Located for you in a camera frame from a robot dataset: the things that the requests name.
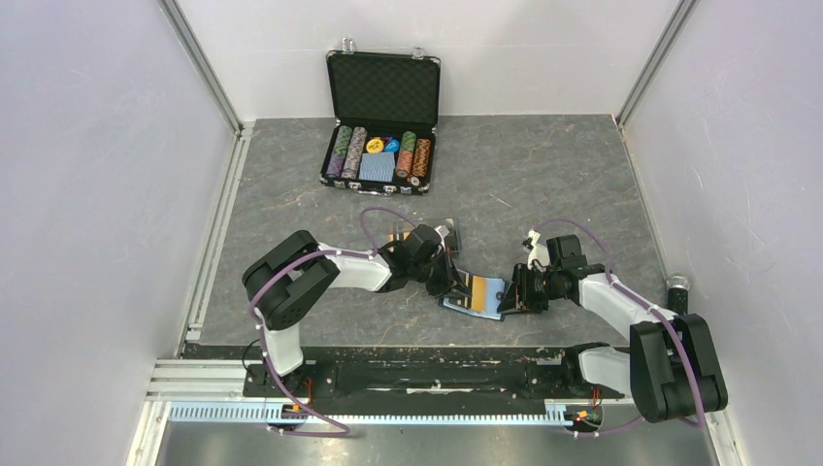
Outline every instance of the case lid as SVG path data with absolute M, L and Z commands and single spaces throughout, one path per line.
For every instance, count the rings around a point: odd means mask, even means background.
M 335 117 L 437 125 L 440 59 L 332 50 L 326 63 Z

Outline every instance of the white wall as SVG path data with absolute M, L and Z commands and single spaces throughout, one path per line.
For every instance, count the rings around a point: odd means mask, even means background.
M 442 115 L 612 114 L 676 0 L 180 0 L 244 119 L 330 117 L 325 52 L 443 59 Z
M 816 0 L 700 2 L 627 128 L 753 465 L 820 456 L 821 23 Z
M 0 464 L 123 464 L 231 134 L 154 1 L 0 4 Z

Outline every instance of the black box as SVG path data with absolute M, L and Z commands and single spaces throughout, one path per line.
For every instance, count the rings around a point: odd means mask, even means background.
M 440 103 L 441 61 L 433 56 L 393 53 L 344 52 L 331 50 L 326 55 L 337 126 L 332 132 L 326 157 L 320 168 L 320 182 L 367 194 L 422 195 L 429 191 L 435 160 L 435 131 Z M 362 126 L 372 137 L 392 137 L 401 141 L 411 131 L 417 139 L 431 140 L 426 169 L 415 186 L 396 175 L 390 183 L 326 176 L 332 150 L 341 125 Z M 399 152 L 395 152 L 395 162 Z

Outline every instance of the gray floor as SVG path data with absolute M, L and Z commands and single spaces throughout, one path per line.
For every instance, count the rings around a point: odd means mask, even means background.
M 607 407 L 607 427 L 637 415 Z M 704 432 L 677 421 L 574 440 L 552 427 L 353 426 L 351 439 L 280 437 L 259 425 L 172 422 L 158 465 L 716 465 Z
M 609 243 L 621 280 L 661 302 L 663 277 L 628 157 L 610 116 L 442 117 L 431 192 L 424 197 L 358 195 L 320 185 L 332 119 L 258 121 L 217 267 L 201 343 L 244 345 L 255 337 L 240 278 L 247 266 L 298 229 L 318 241 L 366 249 L 359 211 L 384 205 L 417 217 L 458 217 L 458 266 L 509 279 L 520 243 L 549 216 L 588 222 Z M 373 213 L 374 229 L 394 221 Z M 548 227 L 544 237 L 573 232 Z M 584 239 L 590 261 L 604 261 Z M 604 321 L 571 302 L 504 322 L 438 307 L 419 283 L 391 294 L 328 291 L 301 323 L 306 346 L 625 345 Z

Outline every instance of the metal latch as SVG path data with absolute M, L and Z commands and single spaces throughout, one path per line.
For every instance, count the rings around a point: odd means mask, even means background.
M 354 44 L 354 39 L 350 37 L 343 37 L 343 53 L 351 55 L 357 51 L 357 46 Z

